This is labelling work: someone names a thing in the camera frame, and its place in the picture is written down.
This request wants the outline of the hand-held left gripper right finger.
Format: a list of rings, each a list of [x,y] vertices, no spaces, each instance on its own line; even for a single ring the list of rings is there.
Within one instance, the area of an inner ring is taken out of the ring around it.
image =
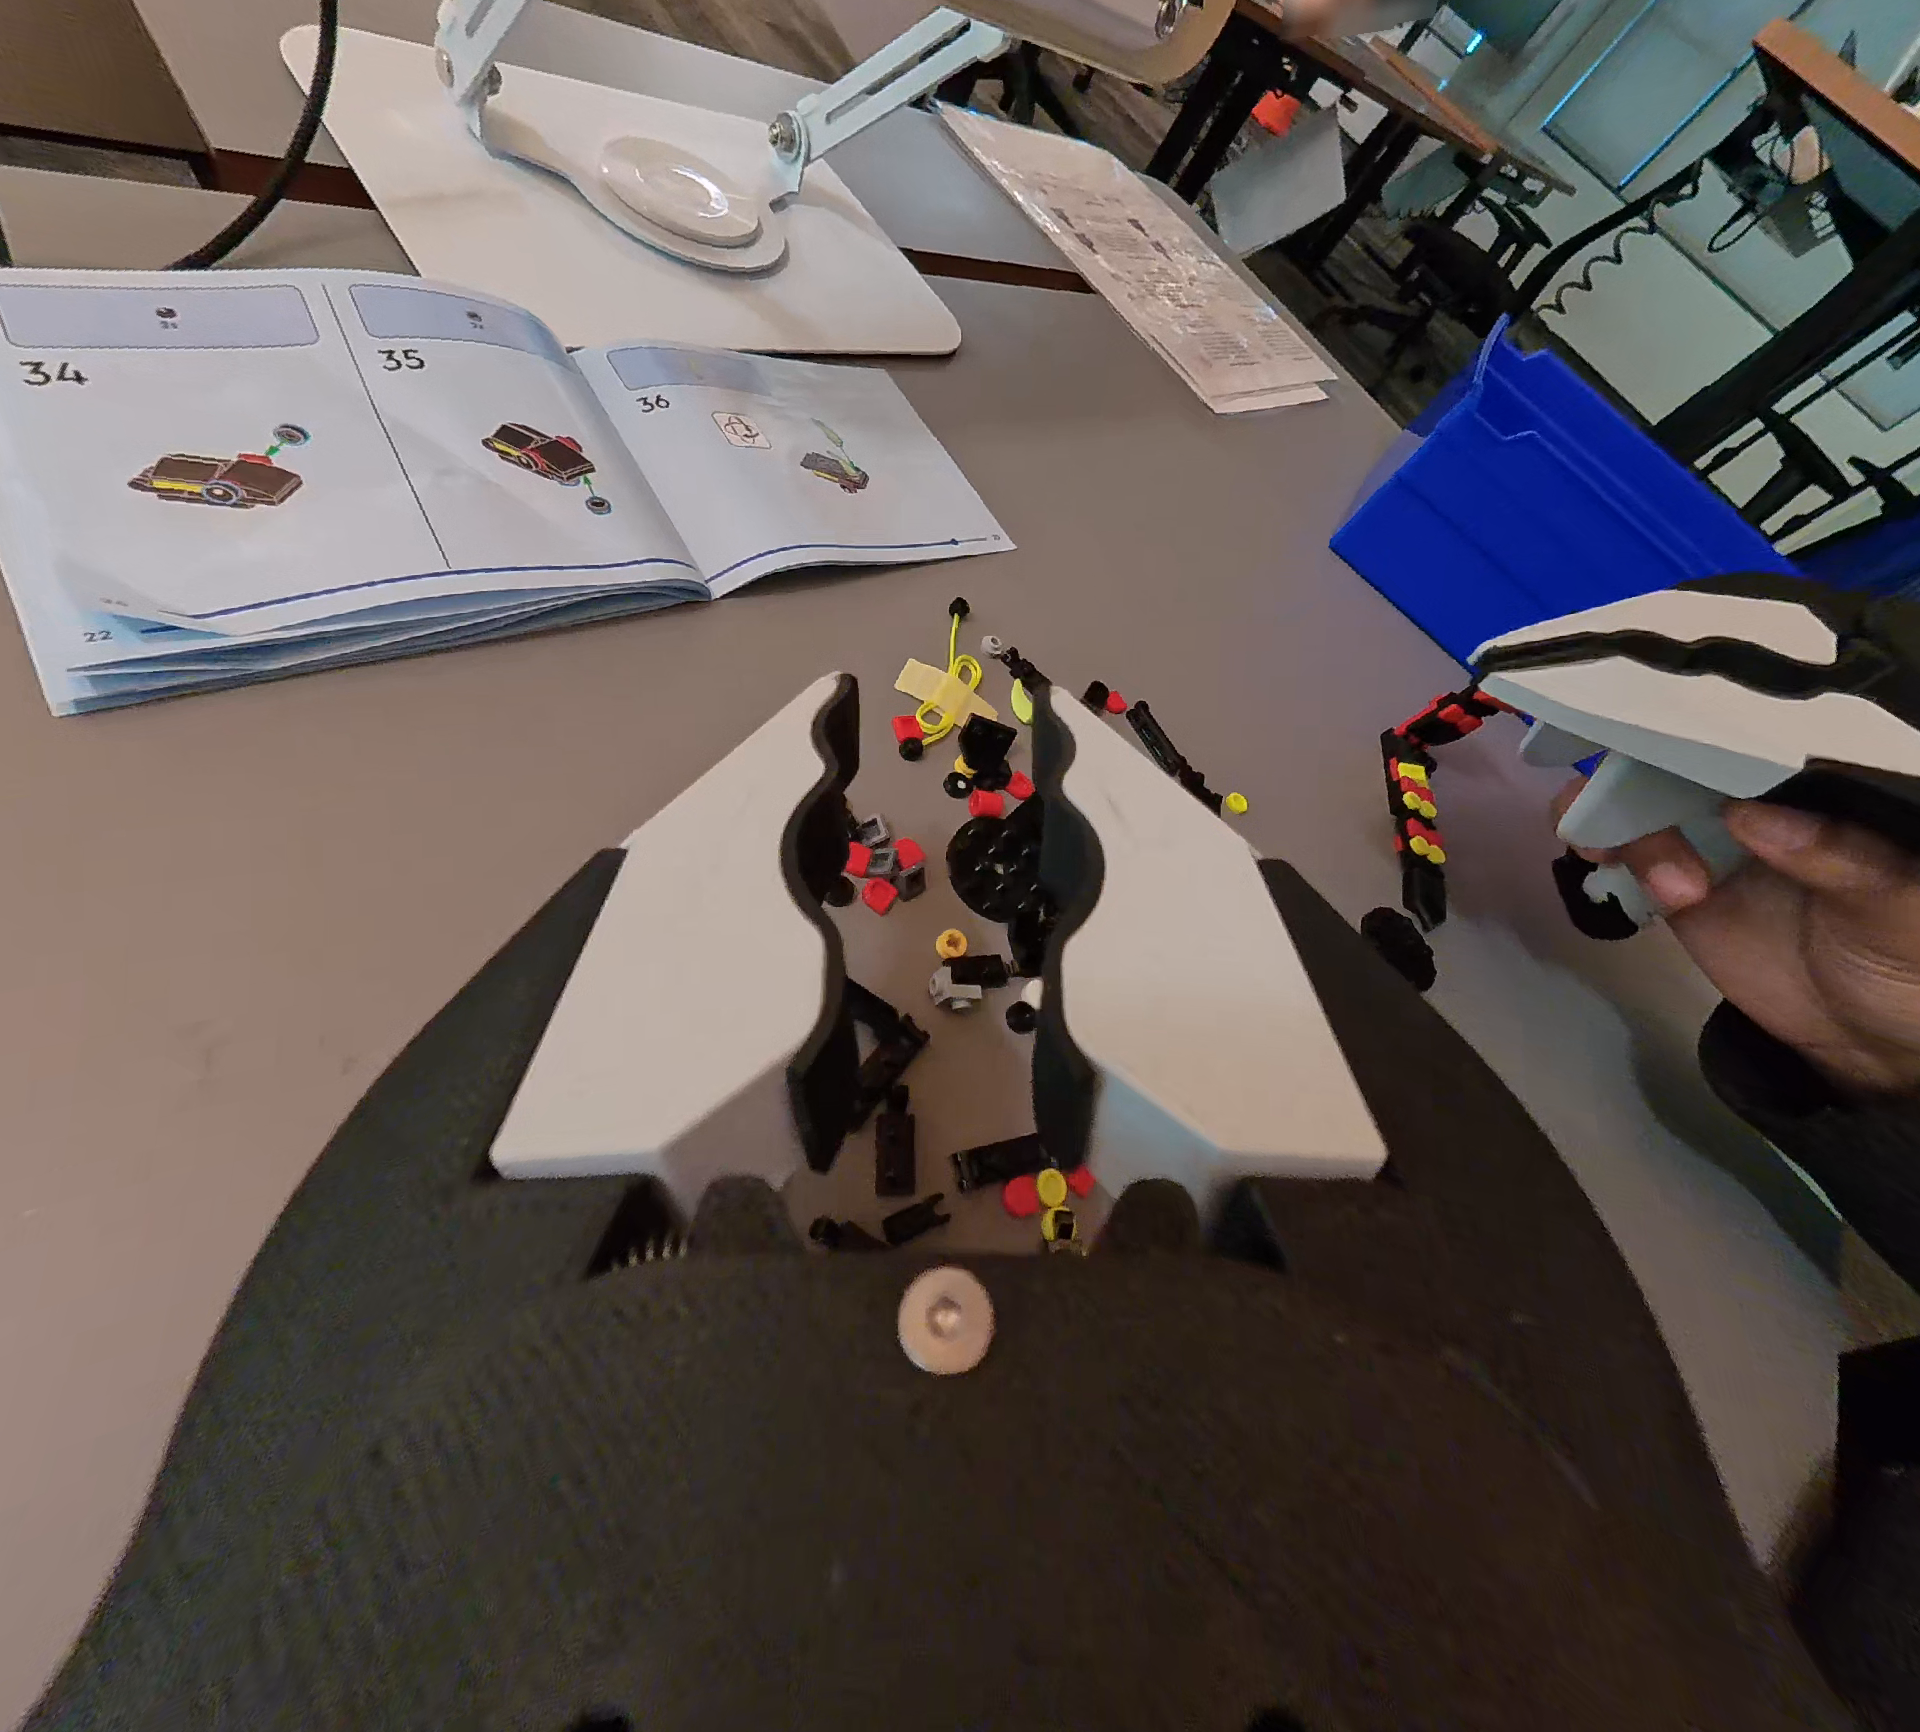
[[[1258,852],[1101,715],[1034,695],[1038,885],[1051,906],[1036,1129],[1118,1199],[1171,1184],[1364,1181],[1386,1144]]]

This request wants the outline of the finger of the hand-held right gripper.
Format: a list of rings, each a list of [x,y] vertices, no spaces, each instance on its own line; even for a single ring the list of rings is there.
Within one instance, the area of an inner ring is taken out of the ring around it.
[[[1839,690],[1785,695],[1680,674],[1486,674],[1482,688],[1590,751],[1650,763],[1724,798],[1760,798],[1814,763],[1918,774],[1915,729]]]
[[[1472,656],[1472,676],[1626,661],[1668,677],[1807,697],[1839,688],[1842,640],[1844,593],[1837,590],[1663,590],[1487,640]]]

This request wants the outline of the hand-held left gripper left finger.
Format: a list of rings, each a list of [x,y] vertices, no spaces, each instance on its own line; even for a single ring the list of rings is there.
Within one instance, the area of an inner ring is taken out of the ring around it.
[[[858,683],[806,686],[622,842],[611,885],[491,1139],[506,1179],[827,1171],[855,1128],[847,962]]]

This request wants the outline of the long black lego strip assembly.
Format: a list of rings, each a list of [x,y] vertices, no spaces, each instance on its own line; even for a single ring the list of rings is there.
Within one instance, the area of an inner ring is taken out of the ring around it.
[[[1434,756],[1473,736],[1495,715],[1520,712],[1482,688],[1467,686],[1436,695],[1400,725],[1380,733],[1381,783],[1401,908],[1422,931],[1437,930],[1448,918],[1448,848],[1431,789]]]

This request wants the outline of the pile of lego pieces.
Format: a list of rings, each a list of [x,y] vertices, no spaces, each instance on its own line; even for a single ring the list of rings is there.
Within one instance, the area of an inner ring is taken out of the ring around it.
[[[1034,774],[1015,759],[1017,725],[1034,722],[1043,669],[1015,646],[984,635],[980,650],[1003,665],[1007,699],[1015,722],[987,712],[980,697],[984,664],[961,643],[970,616],[966,597],[948,603],[948,656],[939,667],[907,659],[895,688],[913,699],[912,712],[892,717],[899,759],[916,762],[938,743],[953,747],[953,759],[942,777],[950,799],[961,801],[970,816],[997,816],[1038,799]],[[1003,1019],[1022,1036],[1036,1030],[1043,1006],[1043,958],[1057,926],[1059,908],[1045,918],[1020,918],[1012,926],[987,921],[1003,931],[1003,948],[973,943],[961,927],[946,927],[933,940],[930,1006],[942,1013],[968,1013],[1007,993]],[[842,1003],[862,1054],[854,1074],[852,1128],[874,1126],[876,1197],[895,1199],[877,1231],[854,1219],[816,1215],[810,1240],[826,1249],[885,1249],[920,1240],[948,1224],[948,1195],[920,1195],[918,1133],[909,1108],[906,1075],[931,1039],[912,1013],[880,998],[865,984],[850,980]],[[1036,1224],[1045,1252],[1086,1252],[1078,1203],[1091,1195],[1093,1173],[1086,1166],[1063,1166],[1036,1133],[963,1148],[952,1159],[950,1185],[955,1195],[996,1187],[1002,1207],[1017,1224]]]

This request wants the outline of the person's right forearm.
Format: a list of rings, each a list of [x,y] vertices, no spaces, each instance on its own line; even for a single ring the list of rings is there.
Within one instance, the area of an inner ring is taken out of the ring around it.
[[[1817,1195],[1856,1342],[1915,1336],[1915,1097],[1837,1088],[1728,1001],[1705,1017],[1696,1056],[1713,1094]]]

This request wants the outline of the black lego wheel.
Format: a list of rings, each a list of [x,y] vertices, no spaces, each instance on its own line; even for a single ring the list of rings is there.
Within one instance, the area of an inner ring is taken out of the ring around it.
[[[1358,931],[1418,993],[1431,992],[1437,962],[1418,919],[1398,908],[1375,906],[1359,915]]]

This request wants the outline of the black round lego plate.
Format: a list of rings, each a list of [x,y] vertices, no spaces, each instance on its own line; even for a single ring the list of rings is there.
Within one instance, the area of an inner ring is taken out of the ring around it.
[[[973,915],[1012,926],[1045,918],[1054,900],[1041,882],[1043,806],[1031,798],[997,816],[970,816],[948,840],[948,882]]]

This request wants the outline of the lego instruction booklet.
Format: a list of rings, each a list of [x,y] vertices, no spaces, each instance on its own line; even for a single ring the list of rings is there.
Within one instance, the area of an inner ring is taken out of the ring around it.
[[[84,715],[1013,539],[888,373],[372,269],[2,277],[3,585]]]

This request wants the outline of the person's right hand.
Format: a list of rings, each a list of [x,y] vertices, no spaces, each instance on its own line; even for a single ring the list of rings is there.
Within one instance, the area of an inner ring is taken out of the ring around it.
[[[1876,831],[1737,799],[1745,859],[1713,879],[1673,830],[1616,852],[1716,992],[1823,1079],[1859,1096],[1918,1083],[1915,855]]]

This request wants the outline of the black office chair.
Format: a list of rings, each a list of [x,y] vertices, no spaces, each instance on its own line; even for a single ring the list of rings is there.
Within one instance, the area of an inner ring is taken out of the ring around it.
[[[1323,314],[1327,325],[1375,327],[1387,338],[1380,375],[1427,349],[1429,327],[1449,322],[1482,341],[1507,315],[1526,255],[1549,247],[1549,233],[1523,208],[1493,205],[1495,244],[1484,249],[1436,214],[1403,228],[1403,255],[1389,265],[1395,303],[1345,300]]]

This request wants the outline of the wooden desk with black legs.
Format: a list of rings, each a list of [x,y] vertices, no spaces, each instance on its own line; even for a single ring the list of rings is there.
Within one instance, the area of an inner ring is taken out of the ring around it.
[[[1787,514],[1803,495],[1814,495],[1812,514],[1859,493],[1907,514],[1909,493],[1897,476],[1873,465],[1839,468],[1799,423],[1792,395],[1897,358],[1915,359],[1915,111],[1785,18],[1768,21],[1751,51],[1757,102],[1646,199],[1680,204],[1705,173],[1732,183],[1750,215],[1812,198],[1847,265],[1766,343],[1668,409],[1652,438],[1697,476],[1722,472],[1740,452],[1769,442],[1776,464],[1740,503],[1740,515],[1760,529],[1809,523],[1809,514]]]
[[[1380,120],[1358,142],[1345,168],[1348,191],[1335,208],[1281,240],[1285,258],[1318,277],[1335,244],[1403,165],[1422,138],[1451,152],[1462,185],[1443,208],[1456,224],[1500,177],[1529,191],[1572,191],[1543,160],[1523,156],[1473,113],[1449,100],[1439,79],[1401,50],[1367,37],[1334,36],[1292,21],[1267,0],[1236,0],[1211,50],[1187,79],[1179,108],[1146,164],[1148,179],[1196,204],[1221,168],[1236,136],[1269,92],[1305,102],[1314,85],[1369,100]]]

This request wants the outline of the clear printed plastic bag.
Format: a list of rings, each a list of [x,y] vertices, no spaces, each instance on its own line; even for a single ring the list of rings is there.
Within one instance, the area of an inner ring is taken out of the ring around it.
[[[938,106],[938,117],[1209,412],[1326,399],[1332,365],[1137,171],[991,113]]]

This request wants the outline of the white adjustable stand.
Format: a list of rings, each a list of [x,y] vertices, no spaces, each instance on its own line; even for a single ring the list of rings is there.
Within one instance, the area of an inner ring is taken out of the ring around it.
[[[961,0],[760,120],[510,64],[535,2],[443,0],[432,43],[339,33],[324,126],[411,265],[565,345],[804,355],[948,355],[961,338],[834,149],[1009,36],[1120,64],[1155,54],[1184,10]]]

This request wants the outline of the brown chair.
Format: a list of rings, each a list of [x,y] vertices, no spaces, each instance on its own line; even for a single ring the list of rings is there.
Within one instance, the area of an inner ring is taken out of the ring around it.
[[[178,162],[200,185],[218,179],[131,0],[2,0],[2,134]]]

